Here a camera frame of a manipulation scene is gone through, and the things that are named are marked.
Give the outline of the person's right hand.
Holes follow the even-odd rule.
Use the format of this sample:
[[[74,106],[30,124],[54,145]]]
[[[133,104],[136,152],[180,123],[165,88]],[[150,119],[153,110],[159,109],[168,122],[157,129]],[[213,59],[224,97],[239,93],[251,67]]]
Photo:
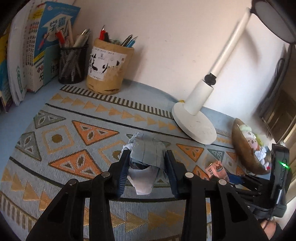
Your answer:
[[[275,241],[282,233],[280,225],[274,219],[263,220],[260,225],[270,241]]]

